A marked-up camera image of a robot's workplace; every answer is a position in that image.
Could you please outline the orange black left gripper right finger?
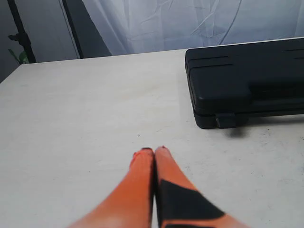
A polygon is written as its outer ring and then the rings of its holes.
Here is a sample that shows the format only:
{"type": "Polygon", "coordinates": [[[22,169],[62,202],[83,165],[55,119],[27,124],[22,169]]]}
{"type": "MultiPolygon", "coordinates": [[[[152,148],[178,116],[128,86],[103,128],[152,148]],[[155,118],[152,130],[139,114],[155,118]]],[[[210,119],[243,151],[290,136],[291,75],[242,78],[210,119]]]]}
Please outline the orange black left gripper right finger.
{"type": "Polygon", "coordinates": [[[160,228],[247,227],[206,199],[181,171],[168,148],[157,148],[154,157],[160,228]]]}

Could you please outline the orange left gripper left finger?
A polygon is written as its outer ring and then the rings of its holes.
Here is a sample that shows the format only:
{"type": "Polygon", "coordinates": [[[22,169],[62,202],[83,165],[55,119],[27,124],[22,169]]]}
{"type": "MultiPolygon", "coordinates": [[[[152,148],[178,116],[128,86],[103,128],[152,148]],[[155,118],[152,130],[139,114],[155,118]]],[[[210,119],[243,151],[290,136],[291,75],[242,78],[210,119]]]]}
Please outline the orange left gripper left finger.
{"type": "Polygon", "coordinates": [[[153,208],[153,150],[133,154],[128,173],[95,209],[71,228],[150,228],[153,208]]]}

